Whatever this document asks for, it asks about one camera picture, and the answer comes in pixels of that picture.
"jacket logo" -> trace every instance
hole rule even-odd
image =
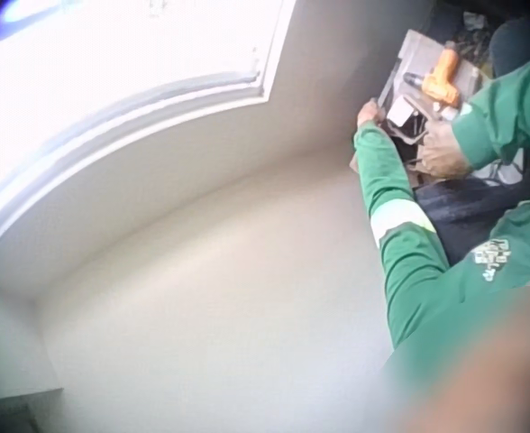
[[[475,263],[486,266],[483,273],[483,278],[486,281],[493,281],[496,272],[507,263],[511,255],[507,239],[492,239],[475,248],[472,253]]]

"window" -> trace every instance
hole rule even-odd
[[[58,150],[55,137],[163,98],[261,85],[294,1],[12,2],[0,14],[0,185]]]

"hand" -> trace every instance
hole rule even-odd
[[[436,178],[462,178],[471,173],[472,167],[461,152],[449,122],[429,121],[425,124],[422,165]]]
[[[383,122],[383,120],[385,120],[385,112],[377,105],[375,98],[372,98],[370,102],[363,106],[357,115],[357,127],[360,127],[369,121],[378,124]]]

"power drill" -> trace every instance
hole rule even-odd
[[[407,72],[403,75],[403,80],[408,85],[421,89],[432,99],[457,108],[460,104],[460,92],[451,81],[459,62],[455,42],[448,41],[431,74],[420,77]]]

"reflective stripe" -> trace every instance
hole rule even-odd
[[[396,198],[379,206],[371,217],[371,230],[377,247],[389,230],[405,223],[413,223],[435,233],[434,225],[415,201]]]

